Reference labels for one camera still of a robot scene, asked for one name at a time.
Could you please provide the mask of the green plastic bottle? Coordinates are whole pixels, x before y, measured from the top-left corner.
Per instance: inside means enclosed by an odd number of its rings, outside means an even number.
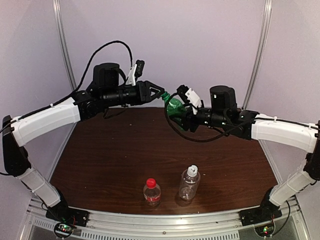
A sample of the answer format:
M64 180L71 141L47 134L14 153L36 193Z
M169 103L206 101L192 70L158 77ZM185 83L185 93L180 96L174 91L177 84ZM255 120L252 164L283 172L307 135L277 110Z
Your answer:
M171 100L169 100L170 96L171 95L166 91L163 95L161 95L161 98L165 104L169 102L166 108L168 117L170 118L170 116L172 115L183 115L183 113L187 111L183 103L179 99L174 97Z

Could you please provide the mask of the clear bottle red label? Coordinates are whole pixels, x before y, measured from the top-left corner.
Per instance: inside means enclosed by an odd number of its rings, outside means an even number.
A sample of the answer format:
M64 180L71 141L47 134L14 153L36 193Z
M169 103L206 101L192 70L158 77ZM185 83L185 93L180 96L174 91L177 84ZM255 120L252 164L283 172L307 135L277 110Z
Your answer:
M152 207L156 207L160 204L161 202L161 188L160 186L156 183L155 188L148 188L145 186L143 188L143 196L146 201L146 203Z

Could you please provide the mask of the red bottle cap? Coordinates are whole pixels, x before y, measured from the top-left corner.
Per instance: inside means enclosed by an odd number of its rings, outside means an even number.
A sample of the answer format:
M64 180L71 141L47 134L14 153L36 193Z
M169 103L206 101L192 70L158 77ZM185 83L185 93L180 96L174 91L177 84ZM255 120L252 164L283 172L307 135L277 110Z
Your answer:
M148 178L146 180L146 186L149 188L149 189L153 189L155 188L157 185L156 183L156 180L154 178Z

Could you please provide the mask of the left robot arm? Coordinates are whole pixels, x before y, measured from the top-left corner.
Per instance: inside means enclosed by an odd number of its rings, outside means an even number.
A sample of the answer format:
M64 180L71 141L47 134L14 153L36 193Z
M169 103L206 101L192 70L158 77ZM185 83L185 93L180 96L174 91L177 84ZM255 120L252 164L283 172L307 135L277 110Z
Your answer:
M163 87L148 80L139 80L144 65L144 61L137 60L128 76L117 63L96 65L87 89L75 91L60 103L53 103L42 110L3 118L1 132L5 171L43 200L61 222L69 221L72 211L63 195L30 163L25 145L63 126L106 113L110 107L141 106L160 98L165 92Z

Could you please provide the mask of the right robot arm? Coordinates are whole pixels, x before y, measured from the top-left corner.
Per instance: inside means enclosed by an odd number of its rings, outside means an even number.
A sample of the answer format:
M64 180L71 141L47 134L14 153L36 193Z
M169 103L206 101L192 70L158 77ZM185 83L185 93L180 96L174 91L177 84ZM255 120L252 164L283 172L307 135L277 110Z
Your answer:
M198 126L206 126L220 133L204 139L205 143L233 135L246 140L292 146L307 153L303 167L266 192L256 210L259 220L268 220L290 197L320 180L319 123L301 123L243 110L237 106L235 90L226 85L213 86L209 92L211 106L205 107L192 88L179 86L169 97L179 96L179 104L173 106L172 112L164 112L168 124L176 123L190 132L195 132Z

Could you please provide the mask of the clear bottle white cap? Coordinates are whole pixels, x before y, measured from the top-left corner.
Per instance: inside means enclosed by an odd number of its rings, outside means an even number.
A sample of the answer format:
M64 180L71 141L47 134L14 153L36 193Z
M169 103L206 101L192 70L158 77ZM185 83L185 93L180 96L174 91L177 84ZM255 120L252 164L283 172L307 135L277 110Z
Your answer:
M201 174L198 167L193 164L190 165L181 174L178 195L185 201L192 200L197 192L198 186L201 181Z

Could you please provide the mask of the right circuit board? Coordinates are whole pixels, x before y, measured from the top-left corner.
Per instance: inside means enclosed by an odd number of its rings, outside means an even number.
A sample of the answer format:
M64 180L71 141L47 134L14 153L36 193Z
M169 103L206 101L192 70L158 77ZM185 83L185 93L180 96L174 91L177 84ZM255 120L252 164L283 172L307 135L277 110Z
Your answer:
M255 233L262 238L270 237L275 231L275 225L273 223L255 225Z

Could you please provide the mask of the circuit board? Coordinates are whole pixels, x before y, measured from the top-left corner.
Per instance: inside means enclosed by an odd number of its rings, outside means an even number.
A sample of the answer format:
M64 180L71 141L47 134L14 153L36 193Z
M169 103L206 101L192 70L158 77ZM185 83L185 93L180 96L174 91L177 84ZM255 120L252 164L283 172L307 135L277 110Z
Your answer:
M270 237L275 231L275 225L273 223L255 225L255 233L262 238Z
M54 226L53 232L58 238L68 238L73 234L75 229L75 226L59 222Z

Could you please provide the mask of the left circuit board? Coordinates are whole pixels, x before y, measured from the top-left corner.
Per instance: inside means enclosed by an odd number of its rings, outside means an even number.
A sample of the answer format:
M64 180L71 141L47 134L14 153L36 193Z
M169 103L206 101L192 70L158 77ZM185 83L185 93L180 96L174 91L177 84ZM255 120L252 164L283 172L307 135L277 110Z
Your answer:
M73 234L75 229L75 226L59 222L54 226L53 232L58 238L68 238Z

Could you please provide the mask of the front aluminium frame rail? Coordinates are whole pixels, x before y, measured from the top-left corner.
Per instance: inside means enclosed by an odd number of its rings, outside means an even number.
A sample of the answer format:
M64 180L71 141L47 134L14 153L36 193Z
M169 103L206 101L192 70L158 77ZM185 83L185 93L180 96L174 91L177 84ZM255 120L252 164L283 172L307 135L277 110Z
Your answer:
M262 224L244 226L240 210L178 215L121 214L88 211L86 226L77 226L66 240L310 240L305 219L295 197L282 216L273 220L276 235L264 237L256 231ZM31 198L18 240L61 240L54 234L57 221L46 218L40 200Z

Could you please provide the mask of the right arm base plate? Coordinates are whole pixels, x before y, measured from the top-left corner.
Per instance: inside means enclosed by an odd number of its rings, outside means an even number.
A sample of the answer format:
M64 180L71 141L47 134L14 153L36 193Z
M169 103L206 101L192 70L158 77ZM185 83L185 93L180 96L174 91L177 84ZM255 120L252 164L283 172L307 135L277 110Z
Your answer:
M276 208L271 209L269 207L254 207L244 209L239 212L242 226L255 225L263 222L271 221L274 218L280 218L282 212Z

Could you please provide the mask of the left rear aluminium post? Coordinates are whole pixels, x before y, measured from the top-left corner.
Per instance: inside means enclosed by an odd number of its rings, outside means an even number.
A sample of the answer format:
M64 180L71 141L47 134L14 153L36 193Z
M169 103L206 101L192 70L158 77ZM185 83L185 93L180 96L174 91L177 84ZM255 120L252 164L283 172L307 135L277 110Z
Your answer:
M74 77L74 72L71 64L71 59L68 51L68 45L67 45L67 39L66 39L66 34L64 30L64 23L63 23L63 16L62 16L62 11L61 11L61 4L59 0L53 0L52 1L52 6L53 6L53 14L55 18L55 23L57 27L57 34L58 34L58 39L59 39L59 45L61 48L61 53L62 53L62 60L64 63L64 67L66 70L67 74L67 79L70 83L71 90L76 89L76 81Z

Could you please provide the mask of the aluminium post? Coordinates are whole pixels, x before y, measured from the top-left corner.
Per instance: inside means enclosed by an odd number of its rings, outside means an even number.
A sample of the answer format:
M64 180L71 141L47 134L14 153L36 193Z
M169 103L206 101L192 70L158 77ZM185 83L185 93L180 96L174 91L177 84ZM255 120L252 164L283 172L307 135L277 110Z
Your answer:
M52 1L52 6L53 6L53 14L55 18L55 23L57 27L57 34L58 34L58 39L59 39L59 45L61 48L61 53L62 53L62 60L64 63L64 67L66 70L67 74L67 79L70 83L71 90L76 89L76 81L74 77L74 72L71 64L71 59L68 51L68 45L67 45L67 39L66 39L66 34L64 30L64 23L63 23L63 16L62 16L62 11L61 11L61 4L59 0L53 0Z
M262 22L260 27L259 40L258 40L258 45L256 49L255 59L253 62L253 67L250 74L248 87L247 87L245 98L242 105L243 110L248 108L248 105L253 95L254 87L258 78L260 66L263 59L264 49L265 49L267 38L269 35L269 29L270 29L271 18L272 18L272 9L273 9L273 1L265 0L263 12L262 12Z

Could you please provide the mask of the right rear aluminium post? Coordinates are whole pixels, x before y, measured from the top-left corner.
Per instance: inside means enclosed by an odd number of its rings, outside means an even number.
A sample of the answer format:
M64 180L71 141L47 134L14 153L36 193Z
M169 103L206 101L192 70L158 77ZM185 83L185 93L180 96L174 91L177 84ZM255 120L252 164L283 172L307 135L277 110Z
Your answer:
M269 29L270 29L271 18L272 18L272 9L273 9L273 1L265 0L263 12L262 12L262 22L260 27L259 40L258 40L258 45L256 49L255 59L253 62L253 67L250 74L248 87L247 87L245 98L242 105L243 110L248 108L248 105L253 95L254 87L258 78L260 66L263 59L264 49L265 49L267 38L269 35Z

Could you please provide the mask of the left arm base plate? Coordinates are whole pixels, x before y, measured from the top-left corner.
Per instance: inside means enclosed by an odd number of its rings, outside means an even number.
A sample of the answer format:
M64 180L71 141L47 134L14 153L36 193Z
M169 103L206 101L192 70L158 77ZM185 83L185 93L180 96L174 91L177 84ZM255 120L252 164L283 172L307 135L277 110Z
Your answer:
M64 209L49 207L46 211L45 217L72 226L86 227L89 212L71 207Z

